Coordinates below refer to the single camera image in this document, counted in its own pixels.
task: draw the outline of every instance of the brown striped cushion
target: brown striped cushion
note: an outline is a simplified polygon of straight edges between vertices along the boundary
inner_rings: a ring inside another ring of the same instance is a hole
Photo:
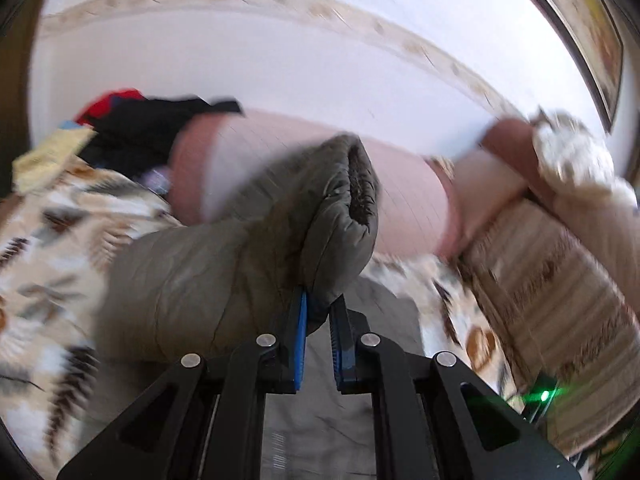
[[[606,270],[559,222],[521,200],[463,254],[478,303],[518,386],[543,370],[562,393],[548,438],[566,455],[592,444],[640,398],[640,328]]]

